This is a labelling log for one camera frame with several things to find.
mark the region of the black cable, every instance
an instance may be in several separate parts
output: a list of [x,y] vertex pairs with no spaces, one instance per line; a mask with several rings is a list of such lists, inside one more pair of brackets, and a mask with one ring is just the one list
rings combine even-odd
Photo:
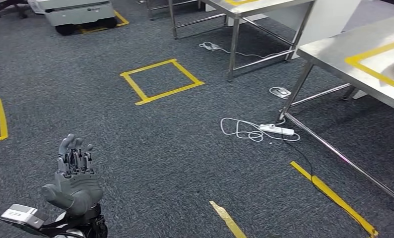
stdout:
[[65,236],[65,237],[84,238],[83,236],[73,234],[73,233],[67,233],[67,232],[60,233],[59,235]]
[[292,144],[290,144],[288,141],[286,141],[286,140],[283,138],[283,133],[282,133],[282,140],[283,140],[287,145],[289,145],[289,146],[292,147],[294,150],[296,150],[299,154],[301,154],[302,157],[304,157],[305,161],[306,161],[306,162],[308,163],[308,165],[310,166],[310,181],[311,181],[311,184],[314,186],[314,188],[315,188],[317,191],[319,191],[321,194],[323,194],[325,197],[327,197],[327,198],[328,198],[330,201],[332,201],[334,204],[336,204],[336,205],[338,205],[339,207],[341,207],[347,214],[349,214],[349,216],[351,216],[351,217],[352,217],[352,218],[363,228],[364,231],[366,231],[366,232],[369,234],[369,232],[368,232],[367,230],[365,230],[365,228],[361,225],[361,222],[360,222],[356,217],[352,216],[352,214],[350,214],[349,211],[346,210],[346,208],[344,208],[342,205],[340,205],[340,204],[338,204],[337,202],[335,202],[331,197],[329,197],[325,192],[323,192],[321,189],[319,189],[319,188],[315,185],[315,183],[313,182],[313,176],[315,176],[315,175],[314,175],[314,168],[313,168],[313,165],[311,164],[310,160],[308,160],[307,156],[305,156],[305,154],[302,153],[298,148],[296,148],[295,146],[293,146]]

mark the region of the yellow tape square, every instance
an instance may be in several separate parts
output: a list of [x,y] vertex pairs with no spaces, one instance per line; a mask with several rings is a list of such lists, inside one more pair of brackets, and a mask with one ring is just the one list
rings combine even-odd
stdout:
[[225,2],[234,5],[234,6],[238,6],[238,5],[242,5],[242,4],[246,4],[249,2],[254,2],[254,1],[258,1],[258,0],[225,0]]
[[385,45],[385,46],[381,46],[381,47],[351,56],[351,57],[347,57],[344,59],[344,61],[346,63],[350,64],[351,66],[353,66],[357,69],[360,69],[360,70],[364,71],[365,73],[367,73],[373,77],[376,77],[380,81],[394,87],[394,80],[392,80],[391,78],[384,76],[384,75],[382,75],[382,74],[380,74],[380,73],[378,73],[378,72],[376,72],[376,71],[374,71],[374,70],[372,70],[372,69],[368,68],[367,66],[360,63],[360,61],[362,61],[362,60],[365,60],[369,57],[381,54],[383,52],[386,52],[386,51],[389,51],[392,49],[394,49],[394,42],[391,44]]
[[[127,21],[123,16],[121,16],[121,15],[120,15],[117,11],[115,11],[115,10],[114,10],[114,14],[115,14],[115,17],[118,18],[118,19],[120,20],[120,22],[121,22],[121,23],[118,23],[118,24],[117,24],[117,27],[119,27],[119,26],[124,26],[124,25],[127,25],[127,24],[130,23],[129,21]],[[79,27],[79,29],[80,29],[80,31],[81,31],[82,34],[91,33],[91,32],[96,32],[96,31],[102,31],[102,30],[106,30],[106,29],[107,29],[107,28],[105,28],[105,27],[95,27],[95,28],[91,28],[91,29],[84,29],[84,28],[82,28],[80,25],[79,25],[78,27]]]
[[0,140],[4,140],[7,137],[7,120],[5,119],[4,108],[0,99]]
[[[169,64],[169,63],[172,63],[179,71],[181,71],[193,83],[190,84],[190,85],[181,87],[181,88],[177,88],[177,89],[171,90],[171,91],[166,92],[166,93],[161,93],[161,94],[158,94],[156,96],[147,97],[146,94],[140,89],[140,87],[131,78],[131,75],[134,74],[134,73],[138,73],[138,72],[141,72],[141,71],[145,71],[145,70],[148,70],[148,69],[151,69],[151,68],[155,68],[155,67],[159,67],[159,66],[162,66],[162,65],[165,65],[165,64]],[[163,62],[159,62],[159,63],[151,64],[151,65],[148,65],[148,66],[145,66],[145,67],[141,67],[141,68],[138,68],[138,69],[134,69],[134,70],[131,70],[131,71],[123,72],[123,73],[120,74],[120,76],[124,77],[124,79],[129,83],[129,85],[134,89],[134,91],[137,93],[137,95],[141,98],[140,102],[135,103],[136,105],[143,105],[145,103],[150,103],[150,102],[155,101],[157,99],[160,99],[160,98],[163,98],[163,97],[175,94],[175,93],[179,93],[179,92],[185,91],[187,89],[194,88],[194,87],[197,87],[197,86],[200,86],[200,85],[204,84],[204,82],[199,81],[196,77],[194,77],[194,75],[192,75],[188,70],[186,70],[182,65],[180,65],[177,62],[177,59],[169,59],[169,60],[166,60],[166,61],[163,61]]]

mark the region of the power strip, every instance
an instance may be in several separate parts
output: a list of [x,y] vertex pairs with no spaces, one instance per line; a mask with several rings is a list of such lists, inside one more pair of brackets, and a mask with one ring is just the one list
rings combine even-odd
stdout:
[[283,134],[283,135],[294,135],[295,131],[292,129],[282,128],[275,126],[274,124],[263,125],[261,124],[259,127],[260,130],[266,132],[272,132],[276,134]]

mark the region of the table leg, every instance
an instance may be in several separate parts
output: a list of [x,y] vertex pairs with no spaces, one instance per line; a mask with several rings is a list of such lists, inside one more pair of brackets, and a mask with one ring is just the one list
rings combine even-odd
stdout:
[[[302,33],[304,32],[305,26],[307,25],[308,18],[310,17],[311,10],[313,9],[313,6],[314,6],[314,2],[315,1],[310,2],[310,5],[308,6],[308,9],[307,9],[307,13],[305,13],[304,19],[301,22],[301,26],[299,26],[298,31],[296,31],[292,45],[289,48],[290,50],[295,50],[298,47],[299,40],[301,39]],[[289,61],[290,59],[292,59],[293,55],[294,55],[294,53],[286,55],[285,60]]]
[[152,5],[150,4],[151,0],[146,0],[146,5],[147,5],[147,15],[149,16],[149,19],[153,21],[153,12],[152,12]]
[[171,14],[172,34],[174,35],[174,39],[176,40],[178,38],[178,35],[177,35],[177,26],[175,24],[173,0],[168,0],[168,5],[169,5],[169,13]]
[[352,95],[352,93],[353,93],[353,91],[355,91],[355,87],[353,87],[353,86],[350,86],[348,89],[347,89],[347,91],[346,91],[346,93],[344,93],[344,95],[343,95],[343,97],[341,98],[342,100],[349,100],[349,98],[350,98],[350,96]]
[[228,71],[228,82],[232,82],[234,78],[235,58],[236,49],[238,45],[239,36],[239,19],[234,19],[234,29],[232,32],[232,44],[231,44],[231,58],[229,60],[229,71]]
[[308,62],[305,64],[304,71],[302,72],[301,76],[299,76],[299,79],[296,82],[295,86],[293,86],[292,94],[286,100],[285,106],[283,107],[282,111],[280,112],[280,115],[278,116],[278,118],[276,120],[277,122],[283,121],[285,113],[287,113],[289,111],[291,104],[293,103],[293,101],[295,100],[299,91],[301,90],[302,85],[304,85],[305,80],[307,80],[307,77],[310,74],[311,69],[313,69],[313,66],[314,66],[314,64],[311,62]]
[[227,15],[225,15],[225,18],[223,19],[223,25],[224,26],[228,26],[228,16]]

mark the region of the chair leg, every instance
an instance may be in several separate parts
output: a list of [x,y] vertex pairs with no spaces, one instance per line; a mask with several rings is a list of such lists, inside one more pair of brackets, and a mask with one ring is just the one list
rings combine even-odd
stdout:
[[0,2],[0,11],[2,11],[3,9],[6,9],[10,5],[11,4],[8,4],[7,2]]

